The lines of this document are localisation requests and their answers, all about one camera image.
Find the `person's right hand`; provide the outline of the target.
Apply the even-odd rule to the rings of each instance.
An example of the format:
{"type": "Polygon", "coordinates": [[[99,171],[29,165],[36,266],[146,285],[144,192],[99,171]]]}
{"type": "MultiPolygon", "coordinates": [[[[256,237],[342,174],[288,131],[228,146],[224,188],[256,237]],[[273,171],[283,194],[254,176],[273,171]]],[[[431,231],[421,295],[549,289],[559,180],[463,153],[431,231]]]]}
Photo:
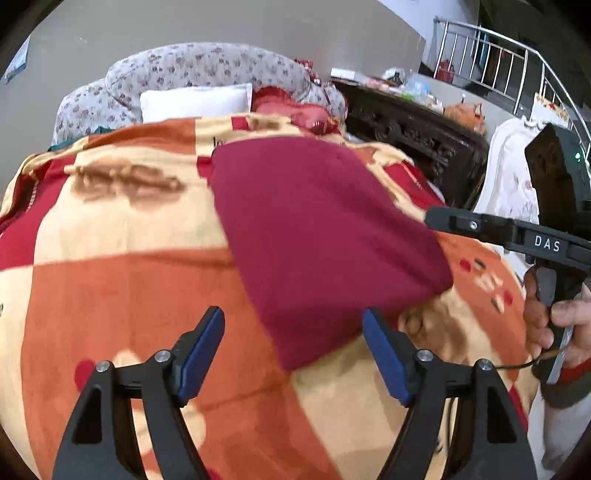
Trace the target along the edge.
{"type": "Polygon", "coordinates": [[[581,289],[580,296],[573,300],[556,303],[551,309],[537,298],[535,270],[531,268],[525,276],[526,300],[524,320],[526,322],[526,348],[533,357],[543,350],[549,350],[554,342],[554,333],[549,327],[573,327],[572,338],[567,346],[564,360],[565,368],[575,368],[590,359],[591,353],[591,302],[590,280],[581,289]]]}

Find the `red grey sleeve forearm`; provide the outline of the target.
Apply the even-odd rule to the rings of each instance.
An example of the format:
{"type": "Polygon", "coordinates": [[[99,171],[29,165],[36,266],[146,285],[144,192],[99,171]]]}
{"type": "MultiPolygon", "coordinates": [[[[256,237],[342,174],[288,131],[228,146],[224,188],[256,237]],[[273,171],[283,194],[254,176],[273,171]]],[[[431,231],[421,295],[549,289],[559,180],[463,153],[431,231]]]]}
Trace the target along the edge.
{"type": "Polygon", "coordinates": [[[556,384],[542,384],[545,404],[542,465],[556,472],[590,422],[590,361],[562,370],[556,384]]]}

